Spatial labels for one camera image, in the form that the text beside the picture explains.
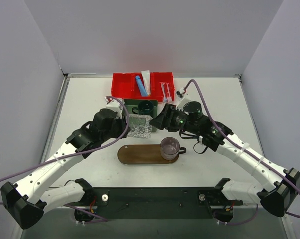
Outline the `clear textured glass holder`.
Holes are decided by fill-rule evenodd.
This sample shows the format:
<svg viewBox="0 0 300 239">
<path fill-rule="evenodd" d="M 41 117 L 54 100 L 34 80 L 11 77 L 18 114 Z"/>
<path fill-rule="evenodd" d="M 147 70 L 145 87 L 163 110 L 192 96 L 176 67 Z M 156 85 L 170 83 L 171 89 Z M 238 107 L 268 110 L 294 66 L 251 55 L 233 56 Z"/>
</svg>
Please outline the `clear textured glass holder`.
<svg viewBox="0 0 300 239">
<path fill-rule="evenodd" d="M 149 115 L 129 114 L 129 129 L 127 137 L 149 139 L 152 134 L 150 121 L 153 118 Z"/>
</svg>

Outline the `lilac enamel mug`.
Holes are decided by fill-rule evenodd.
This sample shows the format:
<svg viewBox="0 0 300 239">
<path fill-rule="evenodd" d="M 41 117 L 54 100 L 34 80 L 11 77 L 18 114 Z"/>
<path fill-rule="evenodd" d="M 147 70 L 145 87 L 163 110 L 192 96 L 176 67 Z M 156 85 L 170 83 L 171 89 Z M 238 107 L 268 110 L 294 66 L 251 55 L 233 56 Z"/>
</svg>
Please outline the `lilac enamel mug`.
<svg viewBox="0 0 300 239">
<path fill-rule="evenodd" d="M 180 154 L 185 154 L 187 149 L 181 147 L 177 139 L 173 137 L 166 137 L 160 143 L 160 153 L 165 160 L 174 160 Z"/>
</svg>

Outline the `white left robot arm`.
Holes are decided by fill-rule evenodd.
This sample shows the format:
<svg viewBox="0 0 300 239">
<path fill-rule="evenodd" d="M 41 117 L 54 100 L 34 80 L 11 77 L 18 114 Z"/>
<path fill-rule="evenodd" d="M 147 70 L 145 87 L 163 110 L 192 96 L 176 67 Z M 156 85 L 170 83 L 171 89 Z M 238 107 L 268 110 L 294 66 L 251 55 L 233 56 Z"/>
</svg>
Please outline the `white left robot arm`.
<svg viewBox="0 0 300 239">
<path fill-rule="evenodd" d="M 52 209 L 72 202 L 82 205 L 92 201 L 91 185 L 79 179 L 66 186 L 49 187 L 71 167 L 86 159 L 92 152 L 105 148 L 109 139 L 126 137 L 128 110 L 120 112 L 102 108 L 92 121 L 75 130 L 61 147 L 42 165 L 16 183 L 6 182 L 0 192 L 7 211 L 22 229 L 35 225 Z"/>
</svg>

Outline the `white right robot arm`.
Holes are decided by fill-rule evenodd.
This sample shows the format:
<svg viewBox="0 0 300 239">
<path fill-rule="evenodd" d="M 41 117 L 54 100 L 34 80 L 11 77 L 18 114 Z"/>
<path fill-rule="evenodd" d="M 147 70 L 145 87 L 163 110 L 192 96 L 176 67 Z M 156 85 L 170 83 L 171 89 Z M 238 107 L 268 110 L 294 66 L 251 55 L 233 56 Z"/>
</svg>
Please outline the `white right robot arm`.
<svg viewBox="0 0 300 239">
<path fill-rule="evenodd" d="M 287 170 L 255 152 L 231 129 L 204 115 L 199 102 L 191 101 L 183 110 L 166 104 L 150 125 L 169 132 L 191 133 L 199 144 L 229 158 L 258 181 L 253 185 L 228 180 L 221 187 L 228 200 L 259 203 L 270 214 L 282 217 L 298 194 L 300 172 Z"/>
</svg>

